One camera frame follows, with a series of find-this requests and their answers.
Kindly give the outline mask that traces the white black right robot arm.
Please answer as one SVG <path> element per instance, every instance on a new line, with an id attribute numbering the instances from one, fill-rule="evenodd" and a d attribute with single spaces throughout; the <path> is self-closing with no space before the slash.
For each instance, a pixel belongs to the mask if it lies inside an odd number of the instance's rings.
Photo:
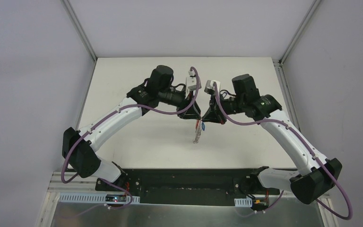
<path id="1" fill-rule="evenodd" d="M 244 113 L 265 129 L 295 164 L 296 171 L 263 166 L 250 175 L 249 187 L 256 194 L 267 188 L 292 192 L 304 204 L 310 204 L 334 187 L 342 164 L 329 159 L 312 146 L 291 123 L 281 104 L 271 95 L 260 95 L 254 78 L 243 74 L 232 79 L 234 94 L 225 99 L 219 82 L 208 80 L 205 93 L 211 95 L 203 122 L 225 124 L 232 114 Z"/>

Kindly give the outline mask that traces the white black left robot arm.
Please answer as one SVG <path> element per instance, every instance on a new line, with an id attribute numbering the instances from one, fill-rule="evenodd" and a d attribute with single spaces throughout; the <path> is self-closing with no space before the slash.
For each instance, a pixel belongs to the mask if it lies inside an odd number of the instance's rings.
<path id="1" fill-rule="evenodd" d="M 181 119 L 200 119 L 196 98 L 201 88 L 199 74 L 191 67 L 182 90 L 172 85 L 173 69 L 158 65 L 149 78 L 132 88 L 122 101 L 109 113 L 78 130 L 69 127 L 63 134 L 62 155 L 65 158 L 61 170 L 61 181 L 69 183 L 74 179 L 65 178 L 65 171 L 71 166 L 75 176 L 87 178 L 94 176 L 107 181 L 113 191 L 120 191 L 125 186 L 121 168 L 110 161 L 105 161 L 96 152 L 120 129 L 132 121 L 144 116 L 149 111 L 177 115 Z"/>

